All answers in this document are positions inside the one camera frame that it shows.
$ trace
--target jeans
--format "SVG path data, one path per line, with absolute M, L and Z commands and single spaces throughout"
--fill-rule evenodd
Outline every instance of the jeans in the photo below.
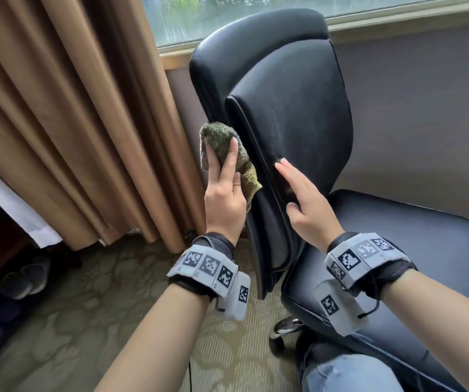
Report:
M 309 347 L 300 368 L 302 392 L 403 392 L 392 370 L 365 355 L 339 354 L 327 360 L 327 343 Z

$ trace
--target finger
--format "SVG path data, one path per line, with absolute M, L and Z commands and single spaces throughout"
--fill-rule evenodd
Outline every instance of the finger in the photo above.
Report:
M 289 202 L 287 204 L 286 211 L 287 211 L 287 215 L 289 216 L 289 220 L 291 221 L 292 225 L 301 221 L 303 217 L 305 217 L 305 215 L 301 212 L 298 205 L 293 202 Z
M 233 179 L 233 195 L 234 199 L 240 201 L 241 198 L 243 198 L 243 192 L 242 192 L 242 175 L 240 172 L 236 172 L 234 174 L 234 179 Z
M 207 139 L 205 139 L 205 150 L 207 151 L 207 162 L 209 163 L 209 184 L 216 183 L 220 178 L 220 163 Z
M 223 163 L 222 171 L 220 172 L 220 181 L 232 183 L 234 180 L 234 172 L 236 171 L 236 161 L 238 159 L 238 140 L 235 137 L 231 138 L 229 143 L 229 152 Z
M 301 193 L 305 190 L 305 184 L 301 181 L 301 179 L 294 173 L 294 171 L 290 170 L 286 166 L 281 163 L 275 163 L 275 168 L 278 172 L 287 180 L 291 189 L 295 192 L 296 197 L 300 196 Z
M 293 166 L 293 164 L 291 164 L 287 159 L 282 158 L 280 160 L 280 162 L 286 168 L 290 169 L 296 176 L 298 176 L 298 178 L 302 181 L 302 183 L 305 185 L 305 187 L 315 188 L 317 190 L 314 183 L 312 181 L 310 181 L 309 178 L 307 176 L 305 176 L 300 170 L 298 170 L 298 168 Z

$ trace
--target gray wall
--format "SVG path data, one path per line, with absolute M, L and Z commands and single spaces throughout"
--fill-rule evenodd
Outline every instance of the gray wall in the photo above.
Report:
M 355 129 L 336 188 L 469 217 L 469 27 L 336 52 Z M 167 75 L 197 152 L 205 114 L 187 69 Z

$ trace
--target window sill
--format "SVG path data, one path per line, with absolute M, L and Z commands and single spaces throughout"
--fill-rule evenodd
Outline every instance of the window sill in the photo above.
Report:
M 434 0 L 327 18 L 335 44 L 469 26 L 469 0 Z M 200 41 L 159 48 L 165 70 L 187 67 Z

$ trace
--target cleaning cloth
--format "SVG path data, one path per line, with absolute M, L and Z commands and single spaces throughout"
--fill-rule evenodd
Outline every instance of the cleaning cloth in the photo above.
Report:
M 220 122 L 204 124 L 200 129 L 200 163 L 203 170 L 209 170 L 209 162 L 207 161 L 207 152 L 204 142 L 204 140 L 207 139 L 207 142 L 216 153 L 220 165 L 223 165 L 227 153 L 229 152 L 229 143 L 232 137 L 238 140 L 236 171 L 240 172 L 241 175 L 242 192 L 247 201 L 247 211 L 249 211 L 254 194 L 262 188 L 262 185 L 258 181 L 256 169 L 249 159 L 247 150 L 243 147 L 242 141 L 234 129 Z

